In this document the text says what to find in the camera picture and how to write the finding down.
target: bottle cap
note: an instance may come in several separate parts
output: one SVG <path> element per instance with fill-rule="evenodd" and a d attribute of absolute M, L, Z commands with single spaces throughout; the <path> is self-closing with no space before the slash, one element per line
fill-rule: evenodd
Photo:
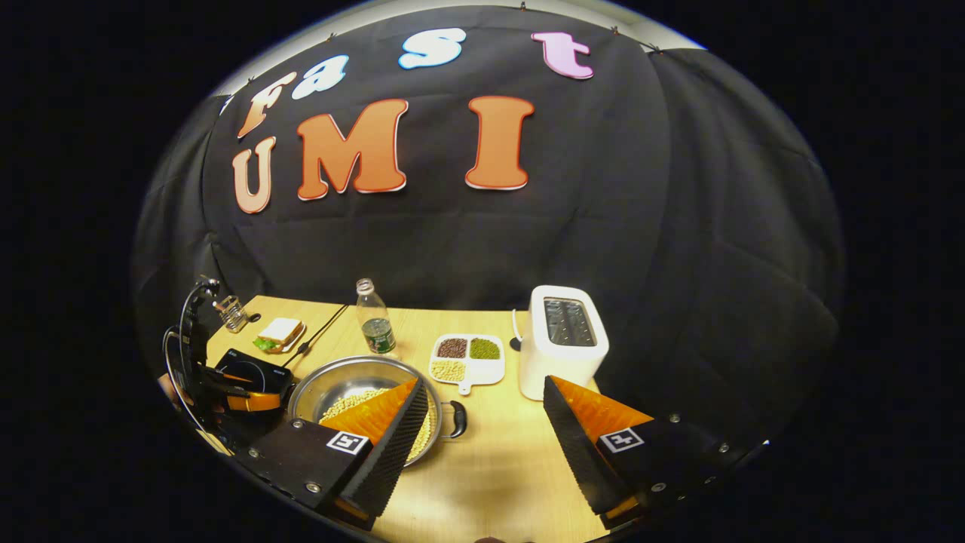
<path fill-rule="evenodd" d="M 360 296 L 375 292 L 375 284 L 371 279 L 359 279 L 355 283 L 355 292 Z"/>

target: white wall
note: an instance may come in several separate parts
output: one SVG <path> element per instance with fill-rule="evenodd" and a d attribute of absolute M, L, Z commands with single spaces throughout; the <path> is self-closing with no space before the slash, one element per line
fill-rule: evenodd
<path fill-rule="evenodd" d="M 350 10 L 319 21 L 272 47 L 225 80 L 213 95 L 232 95 L 251 77 L 257 77 L 280 62 L 317 43 L 333 32 L 344 34 L 367 24 L 434 8 L 450 6 L 510 6 L 519 8 L 518 0 L 372 0 Z M 661 49 L 694 48 L 700 45 L 641 14 L 603 0 L 528 0 L 526 9 L 578 18 L 604 28 L 618 27 L 621 34 L 654 44 Z"/>

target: white plate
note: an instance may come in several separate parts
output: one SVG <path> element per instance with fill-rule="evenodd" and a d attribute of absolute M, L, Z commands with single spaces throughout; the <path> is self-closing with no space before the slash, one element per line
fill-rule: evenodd
<path fill-rule="evenodd" d="M 487 339 L 495 343 L 496 346 L 499 347 L 499 358 L 480 359 L 469 357 L 472 342 L 475 338 Z M 438 356 L 436 353 L 439 351 L 439 345 L 447 339 L 465 339 L 465 356 Z M 435 376 L 432 375 L 432 364 L 434 364 L 436 360 L 459 360 L 460 362 L 466 364 L 465 377 L 462 379 L 462 381 L 445 381 L 442 379 L 436 379 Z M 483 335 L 480 333 L 446 333 L 440 335 L 439 339 L 435 340 L 435 345 L 432 346 L 432 354 L 429 356 L 428 374 L 434 381 L 438 381 L 439 383 L 458 385 L 459 393 L 463 396 L 469 394 L 469 390 L 473 385 L 493 385 L 499 383 L 506 375 L 506 350 L 503 348 L 503 340 L 495 335 Z"/>

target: orange letter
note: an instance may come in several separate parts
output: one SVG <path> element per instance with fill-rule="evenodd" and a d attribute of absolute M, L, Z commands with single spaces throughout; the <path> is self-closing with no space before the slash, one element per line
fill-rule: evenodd
<path fill-rule="evenodd" d="M 519 167 L 519 142 L 523 118 L 536 109 L 523 99 L 510 97 L 472 99 L 469 109 L 479 115 L 480 137 L 476 165 L 466 172 L 466 184 L 496 190 L 525 186 L 528 176 Z"/>
<path fill-rule="evenodd" d="M 267 107 L 275 105 L 278 97 L 282 96 L 282 85 L 288 85 L 294 81 L 295 76 L 296 73 L 293 71 L 251 98 L 251 109 L 248 110 L 248 118 L 245 119 L 244 126 L 241 127 L 241 131 L 238 133 L 238 139 L 244 137 L 246 133 L 254 130 L 255 127 L 264 121 L 264 110 Z"/>
<path fill-rule="evenodd" d="M 370 103 L 355 121 L 348 138 L 342 136 L 331 115 L 316 115 L 302 121 L 298 135 L 302 136 L 305 151 L 298 197 L 316 200 L 328 193 L 328 183 L 318 174 L 319 164 L 325 168 L 335 189 L 345 192 L 348 178 L 361 156 L 364 158 L 355 178 L 356 190 L 388 192 L 404 187 L 405 174 L 399 171 L 396 158 L 396 132 L 399 117 L 408 108 L 409 102 L 399 99 Z"/>
<path fill-rule="evenodd" d="M 245 149 L 234 156 L 234 199 L 247 214 L 256 214 L 268 205 L 271 198 L 271 149 L 275 147 L 275 136 L 267 137 L 255 146 L 258 154 L 258 194 L 248 188 L 248 158 L 251 151 Z"/>

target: bottle label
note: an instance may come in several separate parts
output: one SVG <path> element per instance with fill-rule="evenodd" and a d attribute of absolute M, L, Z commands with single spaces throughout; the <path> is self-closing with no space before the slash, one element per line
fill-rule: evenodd
<path fill-rule="evenodd" d="M 385 319 L 372 319 L 362 326 L 369 350 L 373 353 L 384 354 L 396 348 L 396 337 L 392 333 L 392 326 Z"/>

